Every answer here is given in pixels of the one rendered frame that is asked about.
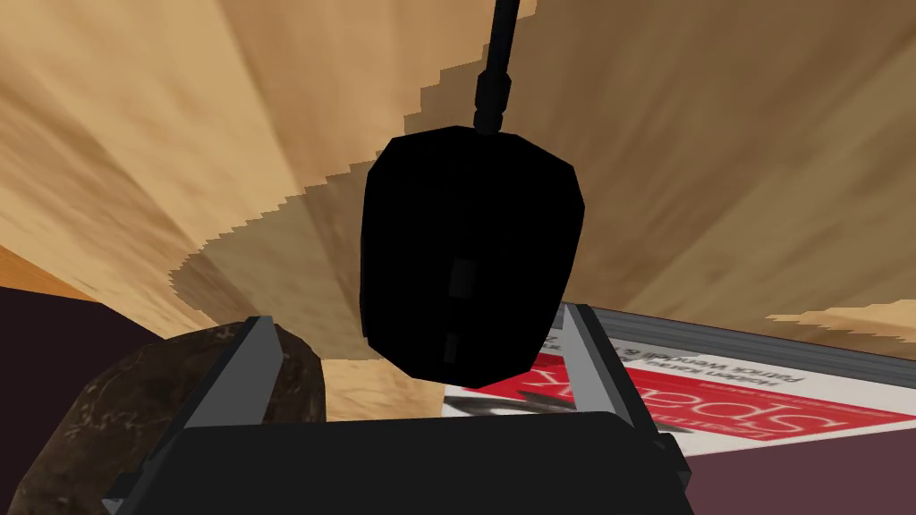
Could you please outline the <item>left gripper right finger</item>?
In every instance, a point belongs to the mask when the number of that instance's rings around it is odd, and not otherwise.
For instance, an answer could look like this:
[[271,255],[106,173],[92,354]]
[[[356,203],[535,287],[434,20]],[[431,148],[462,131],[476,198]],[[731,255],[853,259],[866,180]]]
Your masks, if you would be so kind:
[[669,433],[660,432],[593,308],[564,304],[562,352],[579,412],[614,415],[615,438],[635,461],[684,493],[691,469]]

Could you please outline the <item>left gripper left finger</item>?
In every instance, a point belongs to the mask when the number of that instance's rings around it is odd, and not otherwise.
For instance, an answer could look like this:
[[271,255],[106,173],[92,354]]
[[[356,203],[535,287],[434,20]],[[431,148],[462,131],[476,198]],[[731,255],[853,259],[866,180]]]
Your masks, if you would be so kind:
[[283,360],[272,317],[246,319],[145,460],[135,471],[116,477],[102,499],[107,512],[126,512],[123,503],[142,480],[152,477],[165,449],[182,430],[260,424]]

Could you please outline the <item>dark brown bread loaf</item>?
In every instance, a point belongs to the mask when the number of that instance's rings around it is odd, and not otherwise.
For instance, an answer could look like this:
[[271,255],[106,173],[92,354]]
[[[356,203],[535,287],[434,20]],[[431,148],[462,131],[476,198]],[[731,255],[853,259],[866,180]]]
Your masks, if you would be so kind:
[[275,325],[284,360],[260,424],[192,427],[122,508],[102,499],[152,451],[243,322],[142,347],[89,382],[18,485],[7,515],[327,515],[319,358]]

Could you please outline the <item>white and red book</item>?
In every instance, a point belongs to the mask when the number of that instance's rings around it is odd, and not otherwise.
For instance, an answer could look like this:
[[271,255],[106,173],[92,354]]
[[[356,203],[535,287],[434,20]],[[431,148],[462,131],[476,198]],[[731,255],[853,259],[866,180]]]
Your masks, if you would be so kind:
[[916,361],[595,309],[687,456],[916,428]]

